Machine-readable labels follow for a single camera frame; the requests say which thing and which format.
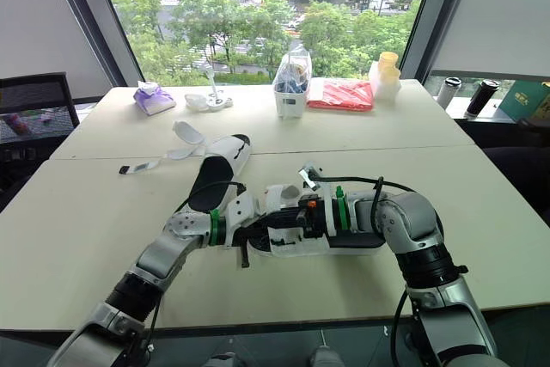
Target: office chair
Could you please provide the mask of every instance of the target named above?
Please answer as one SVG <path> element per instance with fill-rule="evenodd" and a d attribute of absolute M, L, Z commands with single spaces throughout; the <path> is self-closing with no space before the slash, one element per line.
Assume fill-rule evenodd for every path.
<path fill-rule="evenodd" d="M 0 211 L 77 126 L 64 72 L 0 79 Z"/>

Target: robotic arm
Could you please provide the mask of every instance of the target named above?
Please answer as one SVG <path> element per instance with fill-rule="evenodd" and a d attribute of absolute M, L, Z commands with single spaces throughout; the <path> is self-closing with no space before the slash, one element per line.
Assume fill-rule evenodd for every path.
<path fill-rule="evenodd" d="M 379 187 L 349 195 L 339 188 L 333 199 L 330 184 L 313 165 L 300 175 L 323 197 L 305 194 L 290 206 L 262 213 L 257 199 L 244 192 L 229 202 L 225 217 L 217 211 L 177 211 L 48 366 L 140 365 L 148 344 L 142 340 L 145 319 L 196 248 L 241 247 L 248 266 L 247 246 L 274 254 L 293 248 L 318 254 L 353 248 L 361 254 L 384 242 L 406 281 L 412 339 L 423 361 L 449 367 L 505 365 L 494 358 L 495 343 L 462 276 L 467 269 L 453 264 L 426 198 L 414 192 L 391 195 Z"/>

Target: green box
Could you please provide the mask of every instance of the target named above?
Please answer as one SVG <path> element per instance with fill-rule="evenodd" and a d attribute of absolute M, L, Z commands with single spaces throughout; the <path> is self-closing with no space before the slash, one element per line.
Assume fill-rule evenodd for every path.
<path fill-rule="evenodd" d="M 499 108 L 515 121 L 550 119 L 550 82 L 515 81 Z"/>

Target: black cup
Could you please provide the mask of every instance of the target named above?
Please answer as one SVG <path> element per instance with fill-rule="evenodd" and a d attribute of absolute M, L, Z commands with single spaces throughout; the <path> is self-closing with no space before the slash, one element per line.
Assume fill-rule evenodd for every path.
<path fill-rule="evenodd" d="M 499 87 L 500 83 L 493 81 L 492 79 L 481 81 L 480 86 L 478 86 L 478 90 L 475 91 L 475 94 L 466 109 L 466 116 L 478 116 L 481 109 L 483 109 Z"/>

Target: red plastic package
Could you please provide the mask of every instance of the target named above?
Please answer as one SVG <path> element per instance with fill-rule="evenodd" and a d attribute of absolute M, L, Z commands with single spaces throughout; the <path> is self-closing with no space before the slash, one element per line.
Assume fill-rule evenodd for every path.
<path fill-rule="evenodd" d="M 368 112 L 374 106 L 369 81 L 359 79 L 323 79 L 322 96 L 310 94 L 309 107 Z"/>

